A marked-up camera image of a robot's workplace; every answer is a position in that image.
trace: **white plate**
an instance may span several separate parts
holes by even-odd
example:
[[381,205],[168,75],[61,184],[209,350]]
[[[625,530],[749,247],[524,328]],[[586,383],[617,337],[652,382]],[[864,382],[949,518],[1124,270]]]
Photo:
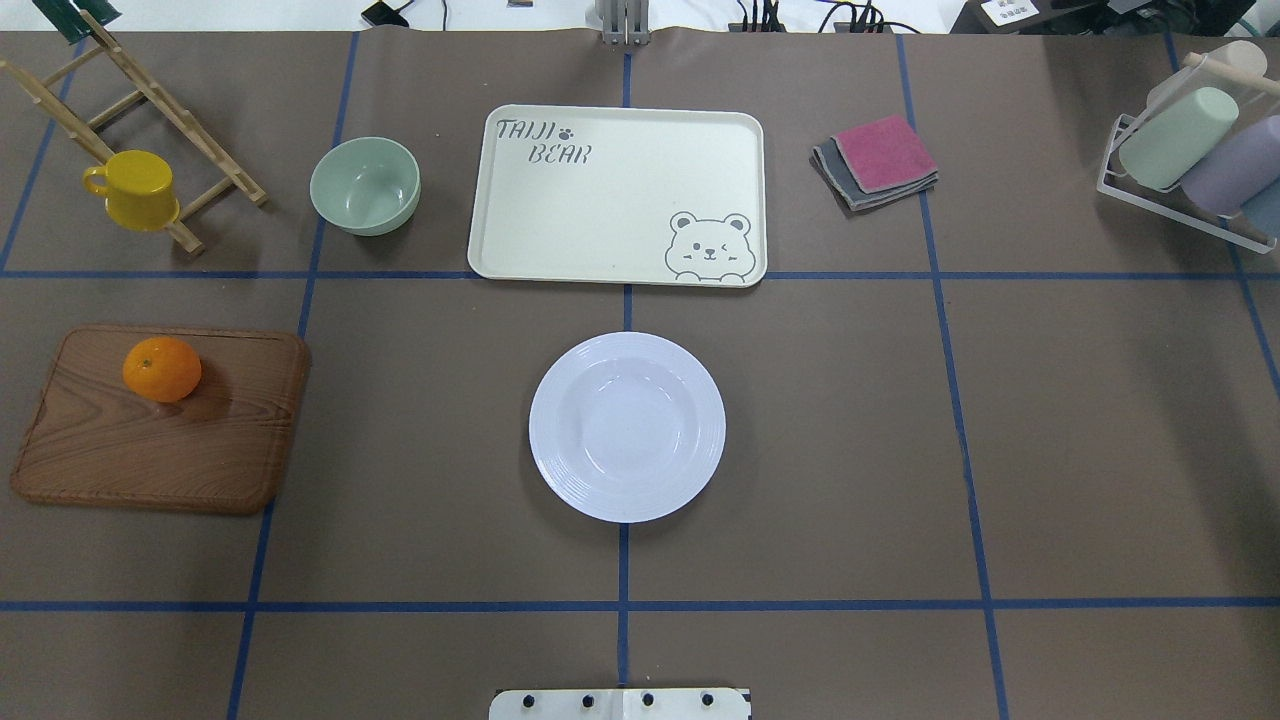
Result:
[[684,347],[645,333],[594,337],[534,393],[529,445],[547,484],[577,510],[643,523],[682,507],[724,448],[724,404]]
[[467,261],[499,279],[755,284],[764,131],[742,113],[503,105]]

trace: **white floor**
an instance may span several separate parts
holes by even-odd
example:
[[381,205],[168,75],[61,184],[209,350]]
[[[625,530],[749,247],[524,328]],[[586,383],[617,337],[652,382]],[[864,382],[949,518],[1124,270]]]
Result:
[[[253,31],[253,29],[361,29],[360,12],[374,0],[111,0],[123,15],[116,31]],[[401,5],[406,0],[390,0]],[[750,9],[750,0],[742,0]],[[886,19],[906,23],[920,32],[947,32],[964,0],[876,0]],[[650,0],[650,27],[672,26],[724,29],[742,10],[737,0]],[[813,32],[831,9],[823,0],[782,0],[780,15],[792,32]],[[415,0],[404,18],[422,29],[439,29],[442,0]],[[847,10],[837,10],[845,19]],[[1260,0],[1245,19],[1266,32],[1280,19],[1280,0]],[[0,3],[0,29],[49,29],[49,22],[29,0]],[[508,8],[507,0],[452,0],[448,29],[553,29],[599,28],[595,0],[534,0],[532,8]],[[1247,35],[1236,26],[1230,35]]]

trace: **pink cloth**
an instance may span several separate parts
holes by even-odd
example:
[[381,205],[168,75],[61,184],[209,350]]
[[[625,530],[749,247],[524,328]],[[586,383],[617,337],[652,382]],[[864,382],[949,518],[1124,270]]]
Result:
[[911,183],[938,170],[924,142],[902,115],[849,128],[835,138],[863,192]]

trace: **brown tabletop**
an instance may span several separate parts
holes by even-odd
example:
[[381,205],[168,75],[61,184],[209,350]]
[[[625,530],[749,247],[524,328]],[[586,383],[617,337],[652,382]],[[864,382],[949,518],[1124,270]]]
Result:
[[[79,324],[296,332],[312,366],[261,515],[0,493],[0,716],[461,719],[618,684],[750,688],[764,719],[1280,716],[1280,270],[1093,188],[1115,118],[1221,38],[120,40],[273,201],[193,217],[197,259],[123,231],[0,81],[0,464]],[[37,74],[72,53],[0,36]],[[92,115],[128,86],[91,63],[64,90]],[[754,115],[769,274],[472,274],[508,102]],[[809,149],[895,113],[940,184],[842,211]],[[306,190],[365,135],[424,178],[376,238]],[[105,136],[170,159],[179,195],[216,179],[154,108]],[[625,329],[699,357],[728,424],[705,491],[634,527],[558,500],[527,439],[550,364]]]

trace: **brown wooden board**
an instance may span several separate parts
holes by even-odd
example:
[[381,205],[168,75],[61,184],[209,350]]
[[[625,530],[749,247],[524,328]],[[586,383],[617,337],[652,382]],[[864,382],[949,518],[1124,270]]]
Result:
[[[180,337],[204,377],[159,404],[124,386],[129,348]],[[308,352],[289,333],[82,325],[63,338],[10,484],[33,502],[250,514],[284,474]]]

